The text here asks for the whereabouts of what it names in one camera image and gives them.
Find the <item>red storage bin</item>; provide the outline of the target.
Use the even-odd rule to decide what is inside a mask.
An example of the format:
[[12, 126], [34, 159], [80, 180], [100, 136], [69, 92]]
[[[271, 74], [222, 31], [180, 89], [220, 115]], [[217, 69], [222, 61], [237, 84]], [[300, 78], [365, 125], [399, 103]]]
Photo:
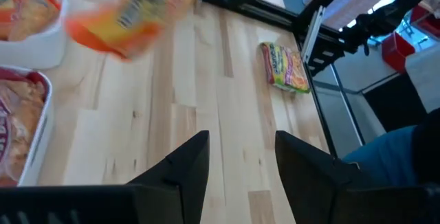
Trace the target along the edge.
[[423, 7], [418, 5], [412, 9], [410, 24], [434, 40], [440, 41], [440, 19]]
[[396, 32], [382, 41], [383, 61], [399, 73], [406, 71], [406, 58], [414, 53], [415, 48]]

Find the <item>silver frame bracket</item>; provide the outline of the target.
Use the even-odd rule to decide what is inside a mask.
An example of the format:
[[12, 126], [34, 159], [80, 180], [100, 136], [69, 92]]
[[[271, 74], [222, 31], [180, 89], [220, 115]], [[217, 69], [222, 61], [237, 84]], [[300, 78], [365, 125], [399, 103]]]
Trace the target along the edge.
[[311, 19], [311, 23], [309, 25], [309, 29], [307, 31], [307, 35], [305, 38], [305, 42], [303, 44], [301, 50], [301, 58], [304, 64], [307, 64], [311, 58], [311, 53], [314, 48], [314, 44], [316, 42], [320, 26], [322, 24], [323, 16], [326, 8], [320, 6], [313, 14]]

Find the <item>black cabinet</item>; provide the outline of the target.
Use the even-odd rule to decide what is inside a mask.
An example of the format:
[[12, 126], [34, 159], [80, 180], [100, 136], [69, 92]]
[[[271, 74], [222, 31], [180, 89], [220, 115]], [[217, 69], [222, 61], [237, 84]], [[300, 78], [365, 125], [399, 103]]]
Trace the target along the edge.
[[400, 74], [363, 93], [366, 101], [389, 132], [420, 123], [427, 111], [407, 73]]

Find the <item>person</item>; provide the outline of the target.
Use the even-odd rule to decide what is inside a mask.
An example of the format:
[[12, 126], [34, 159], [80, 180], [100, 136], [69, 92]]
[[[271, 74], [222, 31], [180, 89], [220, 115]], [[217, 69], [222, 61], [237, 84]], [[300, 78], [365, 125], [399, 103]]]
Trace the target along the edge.
[[385, 133], [342, 160], [386, 186], [440, 185], [440, 108], [419, 124]]

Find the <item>white plastic bin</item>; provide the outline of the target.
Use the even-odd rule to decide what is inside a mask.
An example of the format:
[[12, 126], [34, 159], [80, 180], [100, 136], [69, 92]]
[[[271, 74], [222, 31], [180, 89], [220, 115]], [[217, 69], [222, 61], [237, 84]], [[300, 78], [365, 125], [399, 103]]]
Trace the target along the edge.
[[0, 41], [0, 65], [49, 69], [61, 63], [67, 43], [63, 19], [69, 9], [69, 2], [59, 1], [60, 14], [45, 30], [23, 41]]
[[52, 84], [47, 76], [39, 71], [31, 69], [16, 67], [11, 65], [0, 65], [0, 68], [9, 69], [18, 74], [26, 75], [30, 72], [36, 72], [45, 84], [46, 99], [43, 105], [41, 117], [38, 121], [35, 130], [34, 138], [32, 140], [31, 149], [27, 156], [27, 161], [21, 177], [15, 186], [35, 186], [39, 179], [41, 166], [44, 162], [45, 151], [52, 134], [54, 114], [52, 108]]

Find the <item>orange Maruchan chicken ramen pack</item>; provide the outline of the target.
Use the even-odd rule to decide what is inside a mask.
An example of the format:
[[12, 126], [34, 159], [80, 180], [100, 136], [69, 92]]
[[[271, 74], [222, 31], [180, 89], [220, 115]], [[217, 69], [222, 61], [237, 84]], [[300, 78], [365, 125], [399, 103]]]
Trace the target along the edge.
[[131, 60], [181, 19], [195, 0], [112, 0], [67, 16], [64, 26], [77, 43]]
[[0, 41], [23, 41], [40, 33], [60, 11], [59, 0], [0, 0]]

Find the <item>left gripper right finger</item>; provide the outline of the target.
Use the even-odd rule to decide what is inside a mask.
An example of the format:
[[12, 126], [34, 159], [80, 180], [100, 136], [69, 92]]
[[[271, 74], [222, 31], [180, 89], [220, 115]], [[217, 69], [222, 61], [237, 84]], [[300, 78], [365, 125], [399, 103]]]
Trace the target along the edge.
[[440, 224], [438, 185], [385, 186], [286, 131], [275, 152], [296, 224]]

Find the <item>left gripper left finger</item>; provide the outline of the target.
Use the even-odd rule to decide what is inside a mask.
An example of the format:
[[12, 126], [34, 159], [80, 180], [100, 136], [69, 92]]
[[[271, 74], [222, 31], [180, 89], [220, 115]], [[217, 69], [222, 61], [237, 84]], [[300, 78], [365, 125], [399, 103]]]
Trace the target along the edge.
[[0, 224], [200, 224], [209, 139], [198, 132], [123, 185], [0, 188]]

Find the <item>red Maruchan beef ramen pack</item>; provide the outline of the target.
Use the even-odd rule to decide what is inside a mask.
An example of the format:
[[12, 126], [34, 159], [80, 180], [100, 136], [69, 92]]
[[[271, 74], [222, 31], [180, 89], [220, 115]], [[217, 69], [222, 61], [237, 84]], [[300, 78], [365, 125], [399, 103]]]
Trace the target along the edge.
[[0, 68], [0, 187], [23, 172], [46, 99], [43, 79]]

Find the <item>green Maruchan shrimp ramen pack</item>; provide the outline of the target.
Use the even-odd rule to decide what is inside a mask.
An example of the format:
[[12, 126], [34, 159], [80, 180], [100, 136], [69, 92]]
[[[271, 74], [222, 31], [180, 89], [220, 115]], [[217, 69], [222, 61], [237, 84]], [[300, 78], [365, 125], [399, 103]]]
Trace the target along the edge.
[[284, 91], [309, 93], [310, 87], [298, 52], [275, 43], [259, 44], [269, 84]]

